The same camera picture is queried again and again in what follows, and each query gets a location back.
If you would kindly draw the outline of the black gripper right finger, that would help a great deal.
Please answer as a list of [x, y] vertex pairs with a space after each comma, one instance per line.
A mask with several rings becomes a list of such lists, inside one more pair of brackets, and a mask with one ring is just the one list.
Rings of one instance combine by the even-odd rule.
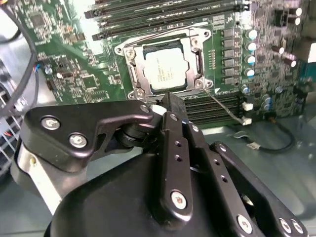
[[213, 222], [221, 237], [306, 237], [302, 222], [225, 144], [209, 145], [189, 121], [185, 102], [176, 108], [185, 121], [190, 151], [202, 168], [213, 196]]

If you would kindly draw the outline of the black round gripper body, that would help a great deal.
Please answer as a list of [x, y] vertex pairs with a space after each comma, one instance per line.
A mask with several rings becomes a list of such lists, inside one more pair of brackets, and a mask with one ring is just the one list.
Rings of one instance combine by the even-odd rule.
[[59, 204], [48, 237], [236, 237], [207, 176], [191, 171], [193, 216], [179, 230], [156, 221], [158, 157], [138, 155], [71, 191]]

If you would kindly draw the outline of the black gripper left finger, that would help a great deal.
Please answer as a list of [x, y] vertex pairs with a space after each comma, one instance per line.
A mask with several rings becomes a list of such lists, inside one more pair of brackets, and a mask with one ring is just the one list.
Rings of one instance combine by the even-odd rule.
[[37, 107], [22, 123], [19, 167], [54, 213], [86, 180], [90, 161], [140, 147], [158, 157], [154, 213], [163, 222], [193, 214], [188, 141], [173, 93], [149, 106], [139, 100]]

